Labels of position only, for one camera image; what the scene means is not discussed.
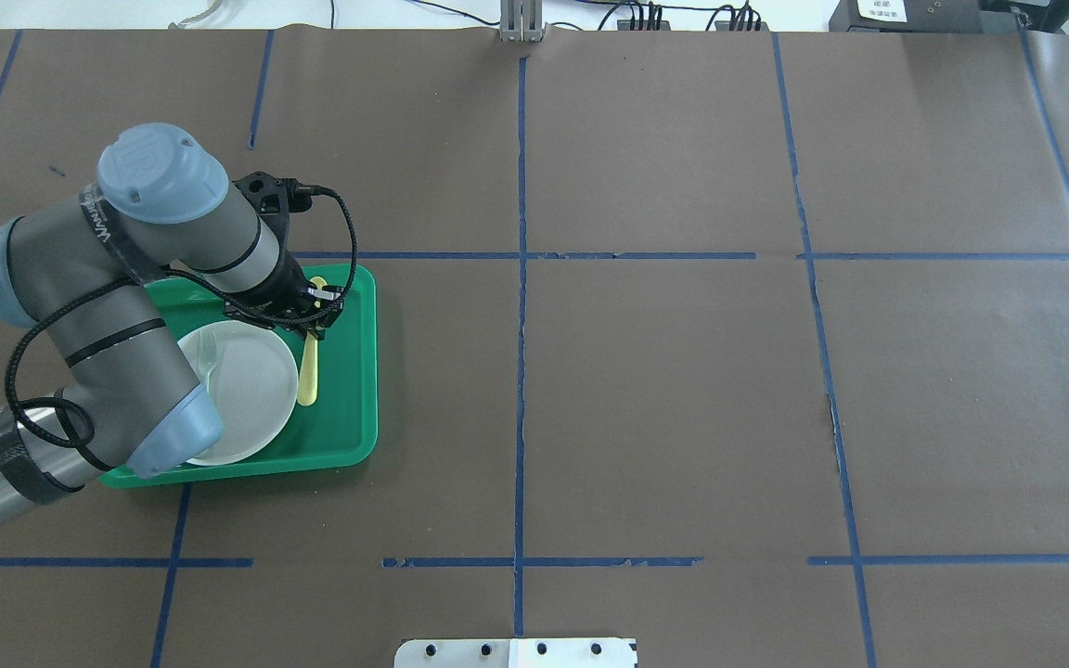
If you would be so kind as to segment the yellow plastic spoon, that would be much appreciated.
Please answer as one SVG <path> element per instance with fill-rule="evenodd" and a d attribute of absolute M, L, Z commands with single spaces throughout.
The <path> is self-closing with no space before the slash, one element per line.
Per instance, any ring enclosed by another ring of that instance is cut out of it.
<path fill-rule="evenodd" d="M 311 406 L 317 399 L 319 385 L 319 342 L 314 330 L 308 330 L 303 340 L 300 379 L 298 379 L 296 402 L 299 406 Z"/>

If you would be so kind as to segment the white round plate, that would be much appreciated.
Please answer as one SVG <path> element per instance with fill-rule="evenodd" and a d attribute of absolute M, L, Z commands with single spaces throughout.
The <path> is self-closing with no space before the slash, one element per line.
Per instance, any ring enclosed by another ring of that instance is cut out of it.
<path fill-rule="evenodd" d="M 276 439 L 296 405 L 300 371 L 279 335 L 226 320 L 179 339 L 179 348 L 196 375 L 197 339 L 203 328 L 215 331 L 219 345 L 219 363 L 213 370 L 208 397 L 224 431 L 219 440 L 187 464 L 219 467 L 250 459 Z"/>

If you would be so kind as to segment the green plastic tray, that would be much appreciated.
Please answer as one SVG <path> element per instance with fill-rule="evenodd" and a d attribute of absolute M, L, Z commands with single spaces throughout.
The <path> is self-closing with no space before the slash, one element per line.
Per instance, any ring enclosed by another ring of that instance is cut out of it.
<path fill-rule="evenodd" d="M 167 279 L 148 292 L 179 339 L 210 323 L 229 320 L 215 296 L 186 280 Z M 303 340 L 283 330 L 272 331 L 286 342 L 300 369 Z M 219 467 L 184 462 L 151 479 L 119 467 L 103 475 L 100 481 L 111 490 L 140 490 L 167 483 L 340 469 L 365 461 L 379 435 L 377 284 L 365 267 L 356 270 L 343 313 L 319 342 L 317 349 L 314 405 L 299 406 L 296 402 L 286 426 L 254 456 Z"/>

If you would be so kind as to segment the translucent plastic fork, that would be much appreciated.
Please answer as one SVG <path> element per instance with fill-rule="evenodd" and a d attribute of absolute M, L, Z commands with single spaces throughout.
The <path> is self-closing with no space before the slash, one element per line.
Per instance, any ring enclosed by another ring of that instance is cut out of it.
<path fill-rule="evenodd" d="M 205 392 L 211 393 L 213 370 L 219 363 L 219 345 L 217 345 L 215 331 L 207 328 L 200 330 L 196 355 L 197 375 L 199 375 Z"/>

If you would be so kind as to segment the black computer box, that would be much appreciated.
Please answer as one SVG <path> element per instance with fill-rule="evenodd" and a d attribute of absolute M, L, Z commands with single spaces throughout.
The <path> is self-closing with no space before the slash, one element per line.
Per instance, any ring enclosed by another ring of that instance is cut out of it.
<path fill-rule="evenodd" d="M 839 1 L 828 32 L 1006 34 L 1018 32 L 1007 12 L 980 1 Z"/>

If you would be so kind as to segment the aluminium frame post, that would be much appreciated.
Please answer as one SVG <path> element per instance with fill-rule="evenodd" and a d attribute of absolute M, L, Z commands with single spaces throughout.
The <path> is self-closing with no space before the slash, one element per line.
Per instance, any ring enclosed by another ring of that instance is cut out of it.
<path fill-rule="evenodd" d="M 538 43 L 546 38 L 542 0 L 501 0 L 499 37 L 503 43 Z"/>

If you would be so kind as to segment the white pedestal column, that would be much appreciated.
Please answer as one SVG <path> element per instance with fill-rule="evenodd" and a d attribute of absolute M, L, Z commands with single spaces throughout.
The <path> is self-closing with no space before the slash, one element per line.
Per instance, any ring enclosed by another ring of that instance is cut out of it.
<path fill-rule="evenodd" d="M 620 637 L 412 639 L 394 667 L 638 667 L 635 639 Z"/>

